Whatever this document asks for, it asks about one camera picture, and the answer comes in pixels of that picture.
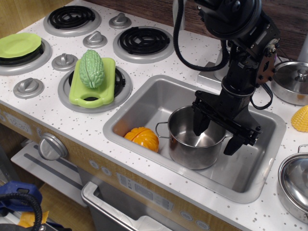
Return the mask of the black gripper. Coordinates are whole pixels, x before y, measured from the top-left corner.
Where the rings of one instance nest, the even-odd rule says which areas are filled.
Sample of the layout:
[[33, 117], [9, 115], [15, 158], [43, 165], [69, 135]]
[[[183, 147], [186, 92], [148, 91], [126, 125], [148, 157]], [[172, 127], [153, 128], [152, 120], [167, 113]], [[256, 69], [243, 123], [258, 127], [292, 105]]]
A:
[[234, 90], [222, 84], [219, 95], [198, 90], [192, 103], [193, 131], [200, 136], [211, 121], [233, 134], [225, 147], [225, 155], [233, 155], [243, 144], [254, 145], [261, 133], [261, 126], [248, 110], [255, 87]]

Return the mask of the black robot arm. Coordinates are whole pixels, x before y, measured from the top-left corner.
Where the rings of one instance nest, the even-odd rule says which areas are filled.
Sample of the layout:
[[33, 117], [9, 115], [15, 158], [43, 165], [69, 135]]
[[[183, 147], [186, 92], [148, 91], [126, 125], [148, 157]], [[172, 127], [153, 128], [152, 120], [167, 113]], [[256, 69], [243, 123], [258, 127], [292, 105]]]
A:
[[243, 145], [253, 145], [262, 127], [248, 110], [258, 87], [267, 87], [275, 73], [275, 57], [280, 32], [262, 11], [259, 0], [199, 0], [197, 2], [207, 30], [230, 43], [229, 69], [214, 95], [197, 91], [192, 104], [193, 130], [200, 135], [215, 122], [233, 137], [224, 154], [232, 155]]

